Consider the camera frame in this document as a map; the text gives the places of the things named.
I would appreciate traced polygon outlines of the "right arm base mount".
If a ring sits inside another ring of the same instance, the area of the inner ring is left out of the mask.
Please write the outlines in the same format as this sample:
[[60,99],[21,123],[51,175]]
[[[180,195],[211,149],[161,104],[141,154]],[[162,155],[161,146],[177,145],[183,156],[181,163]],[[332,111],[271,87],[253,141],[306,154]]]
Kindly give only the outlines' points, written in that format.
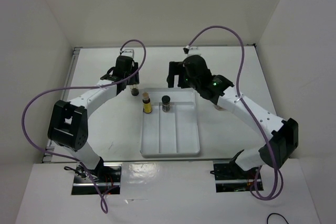
[[263,190],[261,175],[256,179],[258,168],[254,167],[247,172],[238,172],[235,174],[231,170],[229,161],[213,161],[213,168],[209,172],[215,179],[215,188],[217,193],[233,193],[241,191],[255,191],[254,182],[257,182],[257,189]]

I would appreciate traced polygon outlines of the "black cap spice jar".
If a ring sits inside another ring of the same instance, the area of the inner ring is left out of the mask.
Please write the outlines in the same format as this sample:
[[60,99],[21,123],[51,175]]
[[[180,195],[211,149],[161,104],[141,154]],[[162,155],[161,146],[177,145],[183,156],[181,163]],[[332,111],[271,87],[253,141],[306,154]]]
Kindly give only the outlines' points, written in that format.
[[169,112],[170,111],[170,102],[171,102],[171,98],[168,95],[164,95],[162,97],[162,110],[163,110],[163,112]]

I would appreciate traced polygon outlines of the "round brown spice shaker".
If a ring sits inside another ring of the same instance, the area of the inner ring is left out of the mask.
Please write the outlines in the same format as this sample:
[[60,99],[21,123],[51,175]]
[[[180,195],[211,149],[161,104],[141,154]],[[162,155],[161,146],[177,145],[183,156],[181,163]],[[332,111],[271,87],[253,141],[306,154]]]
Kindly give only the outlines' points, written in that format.
[[215,108],[216,110],[218,110],[218,111],[225,111],[225,109],[222,108],[222,107],[219,106],[219,105],[214,105],[214,108]]

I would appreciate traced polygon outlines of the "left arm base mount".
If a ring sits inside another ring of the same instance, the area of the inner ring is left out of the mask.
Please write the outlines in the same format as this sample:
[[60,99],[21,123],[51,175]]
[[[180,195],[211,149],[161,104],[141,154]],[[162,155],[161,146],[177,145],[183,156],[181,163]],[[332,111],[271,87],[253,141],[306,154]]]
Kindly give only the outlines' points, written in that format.
[[[74,180],[72,183],[72,195],[97,195],[97,191],[93,185],[93,182],[89,178],[89,175],[80,165],[76,168],[70,166],[64,166],[64,170],[72,172]],[[121,185],[121,165],[109,166],[105,174],[101,178],[92,174],[94,182],[97,184],[99,191],[105,195],[119,195]]]

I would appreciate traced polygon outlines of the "yellow label sauce bottle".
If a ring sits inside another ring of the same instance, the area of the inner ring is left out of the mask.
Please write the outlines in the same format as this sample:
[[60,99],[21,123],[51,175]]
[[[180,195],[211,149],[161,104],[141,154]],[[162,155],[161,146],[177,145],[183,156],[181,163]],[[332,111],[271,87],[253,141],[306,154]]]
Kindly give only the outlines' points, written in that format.
[[149,94],[147,92],[142,93],[143,112],[150,114],[152,112],[152,105]]

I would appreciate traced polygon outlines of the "white plastic organizer tray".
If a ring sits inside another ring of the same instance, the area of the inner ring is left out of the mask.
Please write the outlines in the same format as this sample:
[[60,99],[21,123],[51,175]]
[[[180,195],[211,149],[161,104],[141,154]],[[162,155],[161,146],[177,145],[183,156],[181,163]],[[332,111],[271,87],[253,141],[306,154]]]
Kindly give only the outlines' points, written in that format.
[[[145,158],[193,157],[200,153],[197,104],[191,88],[146,88],[152,112],[142,114],[140,153]],[[162,97],[171,98],[163,112]]]

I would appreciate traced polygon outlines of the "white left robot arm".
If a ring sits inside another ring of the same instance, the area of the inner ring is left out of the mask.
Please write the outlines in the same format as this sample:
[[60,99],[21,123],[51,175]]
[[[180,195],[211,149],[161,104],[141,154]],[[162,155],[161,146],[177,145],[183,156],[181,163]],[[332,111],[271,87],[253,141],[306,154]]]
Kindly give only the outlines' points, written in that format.
[[115,66],[100,78],[96,89],[70,101],[59,100],[54,105],[48,138],[81,161],[87,168],[86,176],[93,182],[108,178],[111,169],[104,166],[102,157],[88,143],[88,118],[127,86],[140,83],[138,67],[133,57],[120,55]]

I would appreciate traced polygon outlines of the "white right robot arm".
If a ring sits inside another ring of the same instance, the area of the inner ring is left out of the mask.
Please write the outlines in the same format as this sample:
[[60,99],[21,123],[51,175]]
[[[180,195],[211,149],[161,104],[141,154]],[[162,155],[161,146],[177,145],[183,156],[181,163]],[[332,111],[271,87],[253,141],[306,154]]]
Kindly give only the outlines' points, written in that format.
[[235,178],[242,178],[251,169],[263,165],[280,169],[298,147],[297,121],[284,120],[238,93],[230,80],[213,75],[200,55],[171,61],[167,76],[170,88],[176,76],[178,87],[194,89],[203,99],[231,112],[264,139],[264,146],[242,150],[230,160],[228,169]]

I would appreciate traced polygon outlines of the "gold cap glass spray bottle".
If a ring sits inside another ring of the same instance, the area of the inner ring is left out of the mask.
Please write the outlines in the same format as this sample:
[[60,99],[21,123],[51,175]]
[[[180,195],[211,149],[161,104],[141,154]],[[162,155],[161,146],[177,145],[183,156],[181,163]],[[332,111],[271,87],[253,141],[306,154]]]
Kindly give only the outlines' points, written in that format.
[[132,96],[136,97],[139,95],[139,88],[138,88],[138,85],[137,84],[133,84],[130,86],[130,89],[131,89],[131,94]]

